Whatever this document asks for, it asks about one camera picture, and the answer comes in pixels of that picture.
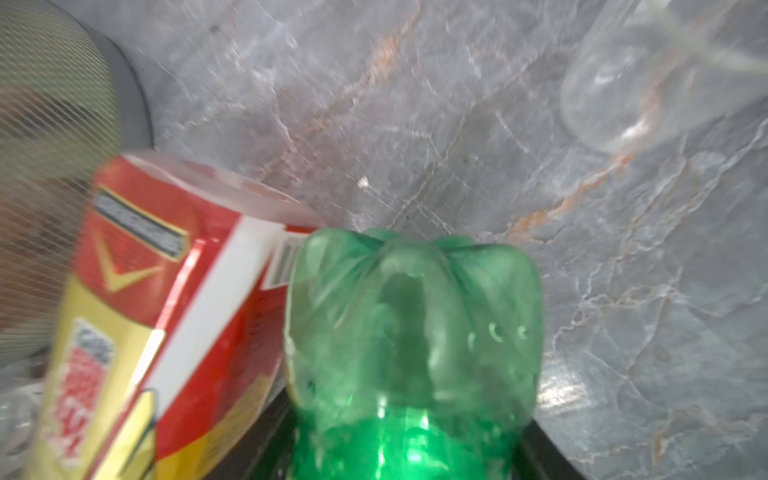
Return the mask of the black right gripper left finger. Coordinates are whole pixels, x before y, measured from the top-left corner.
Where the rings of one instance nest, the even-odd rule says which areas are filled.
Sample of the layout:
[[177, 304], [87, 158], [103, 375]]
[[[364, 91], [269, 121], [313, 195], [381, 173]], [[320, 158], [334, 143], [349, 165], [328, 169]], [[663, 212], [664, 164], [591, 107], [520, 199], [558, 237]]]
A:
[[283, 389], [205, 479], [287, 479], [295, 429], [296, 415]]

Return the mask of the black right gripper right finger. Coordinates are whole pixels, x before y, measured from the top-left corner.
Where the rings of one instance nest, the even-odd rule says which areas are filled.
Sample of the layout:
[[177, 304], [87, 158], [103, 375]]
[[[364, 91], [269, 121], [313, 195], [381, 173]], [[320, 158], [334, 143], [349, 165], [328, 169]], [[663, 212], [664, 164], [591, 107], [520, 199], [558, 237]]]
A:
[[515, 478], [520, 480], [584, 480], [541, 426], [531, 422], [515, 449]]

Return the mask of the green plastic bottle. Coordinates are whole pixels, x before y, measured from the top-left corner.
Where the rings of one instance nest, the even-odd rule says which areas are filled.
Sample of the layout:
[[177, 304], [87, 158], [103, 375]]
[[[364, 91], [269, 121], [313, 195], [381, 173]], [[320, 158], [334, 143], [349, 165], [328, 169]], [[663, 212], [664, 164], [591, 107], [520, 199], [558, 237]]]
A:
[[509, 479], [536, 408], [536, 264], [463, 236], [321, 229], [287, 296], [293, 479]]

